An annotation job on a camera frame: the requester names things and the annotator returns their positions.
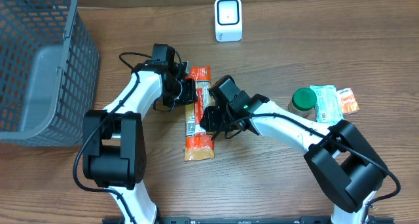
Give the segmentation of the orange tissue pack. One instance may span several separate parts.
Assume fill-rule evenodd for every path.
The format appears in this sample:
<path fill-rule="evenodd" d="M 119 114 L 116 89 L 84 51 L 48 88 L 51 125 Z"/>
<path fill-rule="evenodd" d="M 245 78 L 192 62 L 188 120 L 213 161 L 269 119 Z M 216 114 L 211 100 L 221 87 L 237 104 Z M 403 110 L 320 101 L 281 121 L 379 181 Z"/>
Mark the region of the orange tissue pack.
<path fill-rule="evenodd" d="M 359 105 L 351 88 L 337 90 L 337 97 L 343 115 L 350 115 L 359 111 Z"/>

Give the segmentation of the green lid jar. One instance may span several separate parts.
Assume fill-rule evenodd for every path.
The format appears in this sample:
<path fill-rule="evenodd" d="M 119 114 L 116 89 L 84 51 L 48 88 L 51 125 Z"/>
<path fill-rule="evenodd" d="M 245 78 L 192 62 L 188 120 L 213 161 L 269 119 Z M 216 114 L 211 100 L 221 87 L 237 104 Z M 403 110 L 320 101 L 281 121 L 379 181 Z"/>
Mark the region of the green lid jar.
<path fill-rule="evenodd" d="M 292 95 L 288 110 L 300 117 L 307 117 L 311 110 L 315 108 L 316 102 L 316 93 L 311 88 L 299 88 Z"/>

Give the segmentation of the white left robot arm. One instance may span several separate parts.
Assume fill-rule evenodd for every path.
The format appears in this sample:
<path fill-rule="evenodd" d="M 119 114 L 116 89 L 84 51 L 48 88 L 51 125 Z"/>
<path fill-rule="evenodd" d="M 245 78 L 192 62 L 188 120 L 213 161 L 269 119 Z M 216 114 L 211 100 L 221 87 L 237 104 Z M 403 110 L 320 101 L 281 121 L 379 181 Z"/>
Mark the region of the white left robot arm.
<path fill-rule="evenodd" d="M 145 187 L 147 155 L 142 120 L 163 98 L 169 108 L 196 102 L 188 61 L 169 65 L 147 60 L 132 68 L 120 95 L 83 119 L 83 145 L 73 179 L 83 190 L 109 193 L 122 212 L 119 223 L 155 223 L 159 212 Z"/>

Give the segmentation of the teal tissue pack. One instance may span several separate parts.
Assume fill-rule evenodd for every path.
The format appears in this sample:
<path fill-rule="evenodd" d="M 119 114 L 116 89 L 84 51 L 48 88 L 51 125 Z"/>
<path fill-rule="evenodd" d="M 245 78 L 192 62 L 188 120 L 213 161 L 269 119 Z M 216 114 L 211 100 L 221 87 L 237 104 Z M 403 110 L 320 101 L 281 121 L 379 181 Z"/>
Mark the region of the teal tissue pack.
<path fill-rule="evenodd" d="M 316 86 L 310 89 L 316 94 L 316 121 L 323 124 L 334 125 L 342 120 L 343 114 L 337 98 L 337 89 L 333 85 Z"/>

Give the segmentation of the orange spaghetti package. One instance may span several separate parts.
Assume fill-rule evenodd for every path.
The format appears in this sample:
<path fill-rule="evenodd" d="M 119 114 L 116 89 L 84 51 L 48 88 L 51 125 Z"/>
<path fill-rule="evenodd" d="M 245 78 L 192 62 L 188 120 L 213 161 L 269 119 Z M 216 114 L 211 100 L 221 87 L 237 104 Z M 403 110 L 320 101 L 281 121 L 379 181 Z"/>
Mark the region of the orange spaghetti package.
<path fill-rule="evenodd" d="M 213 132 L 208 132 L 200 126 L 204 110 L 213 105 L 208 92 L 211 87 L 211 66 L 192 66 L 188 79 L 196 83 L 197 102 L 185 106 L 186 145 L 185 161 L 213 159 L 215 157 Z"/>

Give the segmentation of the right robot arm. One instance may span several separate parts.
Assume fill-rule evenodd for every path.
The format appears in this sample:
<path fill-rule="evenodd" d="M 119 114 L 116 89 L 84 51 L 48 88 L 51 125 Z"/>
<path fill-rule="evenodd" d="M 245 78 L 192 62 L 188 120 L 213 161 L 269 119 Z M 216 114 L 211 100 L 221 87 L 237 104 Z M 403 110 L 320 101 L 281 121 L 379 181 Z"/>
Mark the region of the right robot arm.
<path fill-rule="evenodd" d="M 366 223 L 367 203 L 387 176 L 384 161 L 350 122 L 321 124 L 292 114 L 260 94 L 217 98 L 204 111 L 206 130 L 249 130 L 300 152 L 321 190 L 335 205 L 332 223 Z"/>

